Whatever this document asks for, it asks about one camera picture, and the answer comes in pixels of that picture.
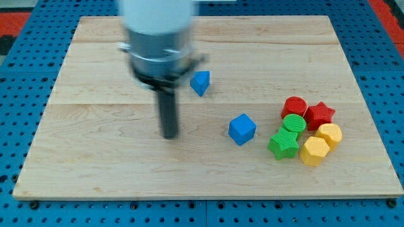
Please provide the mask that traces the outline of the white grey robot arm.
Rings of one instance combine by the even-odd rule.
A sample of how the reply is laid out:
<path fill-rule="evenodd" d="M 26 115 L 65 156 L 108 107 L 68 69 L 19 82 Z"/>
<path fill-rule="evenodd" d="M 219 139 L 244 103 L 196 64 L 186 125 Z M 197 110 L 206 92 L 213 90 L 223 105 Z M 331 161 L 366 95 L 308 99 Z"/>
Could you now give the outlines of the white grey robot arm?
<path fill-rule="evenodd" d="M 120 0 L 117 10 L 127 34 L 119 48 L 129 55 L 136 78 L 157 98 L 162 136 L 179 132 L 176 89 L 204 61 L 193 47 L 192 0 Z"/>

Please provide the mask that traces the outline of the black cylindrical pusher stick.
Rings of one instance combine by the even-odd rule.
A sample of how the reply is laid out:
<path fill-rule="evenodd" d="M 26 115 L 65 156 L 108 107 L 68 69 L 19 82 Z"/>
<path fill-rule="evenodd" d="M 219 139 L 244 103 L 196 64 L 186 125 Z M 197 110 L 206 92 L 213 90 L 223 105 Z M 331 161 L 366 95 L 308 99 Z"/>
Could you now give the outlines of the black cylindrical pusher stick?
<path fill-rule="evenodd" d="M 157 104 L 162 136 L 165 139 L 173 139 L 177 136 L 179 131 L 175 91 L 158 91 Z"/>

